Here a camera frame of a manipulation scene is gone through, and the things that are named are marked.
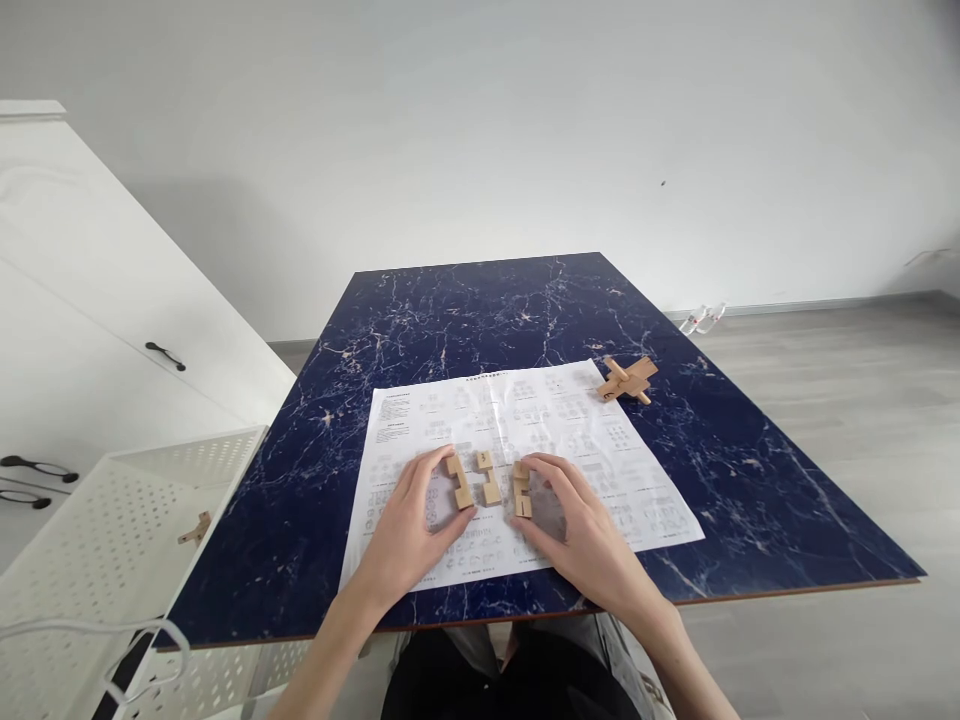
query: white cable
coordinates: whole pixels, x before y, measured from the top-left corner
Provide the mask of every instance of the white cable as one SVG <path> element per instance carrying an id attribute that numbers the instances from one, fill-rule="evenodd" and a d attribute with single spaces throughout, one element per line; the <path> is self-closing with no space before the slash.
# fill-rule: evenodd
<path id="1" fill-rule="evenodd" d="M 180 632 L 180 628 L 178 628 L 174 623 L 165 619 L 140 620 L 139 622 L 119 623 L 117 625 L 101 625 L 100 623 L 85 622 L 83 620 L 71 620 L 70 618 L 44 618 L 42 620 L 29 620 L 27 622 L 17 623 L 16 625 L 9 625 L 5 628 L 0 628 L 0 642 L 3 642 L 7 638 L 12 638 L 17 635 L 25 635 L 26 633 L 30 632 L 38 632 L 40 630 L 70 630 L 82 634 L 98 635 L 113 635 L 122 632 L 132 632 L 134 630 L 163 630 L 171 638 L 173 638 L 173 641 L 177 644 L 177 647 L 180 648 L 180 667 L 177 669 L 177 673 L 175 675 L 159 679 L 155 682 L 148 682 L 143 690 L 138 692 L 133 697 L 127 697 L 123 690 L 113 684 L 113 681 L 110 678 L 113 676 L 114 671 L 117 669 L 120 663 L 123 662 L 123 658 L 129 654 L 130 650 L 136 644 L 136 641 L 140 639 L 140 633 L 138 633 L 134 638 L 134 642 L 131 642 L 127 647 L 127 651 L 121 655 L 120 659 L 111 665 L 107 669 L 107 672 L 104 674 L 104 676 L 100 678 L 101 687 L 110 695 L 110 697 L 117 701 L 117 705 L 120 707 L 129 705 L 140 698 L 148 690 L 151 690 L 158 685 L 173 682 L 174 680 L 183 677 L 183 674 L 187 671 L 187 664 L 190 662 L 190 643 L 187 642 L 186 636 Z"/>

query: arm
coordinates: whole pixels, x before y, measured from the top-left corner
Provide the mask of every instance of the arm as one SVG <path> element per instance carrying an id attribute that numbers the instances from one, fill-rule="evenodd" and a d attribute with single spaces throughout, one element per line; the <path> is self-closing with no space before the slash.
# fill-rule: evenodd
<path id="1" fill-rule="evenodd" d="M 630 629 L 656 667 L 678 720 L 738 720 L 690 642 L 680 613 L 647 575 L 576 466 L 543 453 L 523 463 L 557 494 L 567 537 L 559 542 L 523 518 L 514 518 L 514 526 L 580 592 Z"/>
<path id="2" fill-rule="evenodd" d="M 383 509 L 360 566 L 330 605 L 269 720 L 323 720 L 329 717 L 350 668 L 380 618 L 436 565 L 463 534 L 476 508 L 458 513 L 431 535 L 425 515 L 430 473 L 453 454 L 446 445 L 414 458 L 403 469 Z"/>

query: table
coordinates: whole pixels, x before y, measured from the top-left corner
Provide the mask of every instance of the table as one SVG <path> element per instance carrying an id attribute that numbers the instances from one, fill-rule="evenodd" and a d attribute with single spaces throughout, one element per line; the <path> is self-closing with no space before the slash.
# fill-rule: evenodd
<path id="1" fill-rule="evenodd" d="M 600 253 L 353 276 L 171 612 L 194 645 L 312 636 L 337 593 L 370 399 L 604 355 L 660 372 L 637 431 L 706 539 L 640 553 L 677 603 L 923 570 Z M 589 609 L 554 570 L 410 594 L 381 629 Z"/>

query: hand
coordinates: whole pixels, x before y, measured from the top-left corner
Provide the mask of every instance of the hand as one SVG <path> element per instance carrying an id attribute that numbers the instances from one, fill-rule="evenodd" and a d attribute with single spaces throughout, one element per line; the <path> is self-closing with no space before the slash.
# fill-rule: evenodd
<path id="1" fill-rule="evenodd" d="M 515 517 L 511 524 L 547 556 L 561 575 L 625 622 L 629 616 L 653 629 L 674 612 L 573 463 L 545 453 L 528 455 L 521 462 L 540 473 L 557 494 L 567 519 L 567 537 L 559 542 L 525 518 Z"/>
<path id="2" fill-rule="evenodd" d="M 427 529 L 430 474 L 441 459 L 451 455 L 453 445 L 444 445 L 407 463 L 360 566 L 344 588 L 350 589 L 354 597 L 372 602 L 381 617 L 440 562 L 477 514 L 477 509 L 471 507 L 457 513 L 436 534 Z"/>

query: person's right hand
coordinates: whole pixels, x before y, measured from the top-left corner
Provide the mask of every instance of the person's right hand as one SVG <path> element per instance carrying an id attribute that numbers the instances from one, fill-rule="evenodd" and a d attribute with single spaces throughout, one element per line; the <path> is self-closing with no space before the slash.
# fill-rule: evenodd
<path id="1" fill-rule="evenodd" d="M 567 537 L 559 542 L 525 518 L 515 517 L 511 524 L 561 575 L 624 622 L 629 617 L 653 630 L 674 612 L 573 463 L 545 453 L 528 455 L 521 462 L 540 473 L 557 494 L 567 519 Z"/>

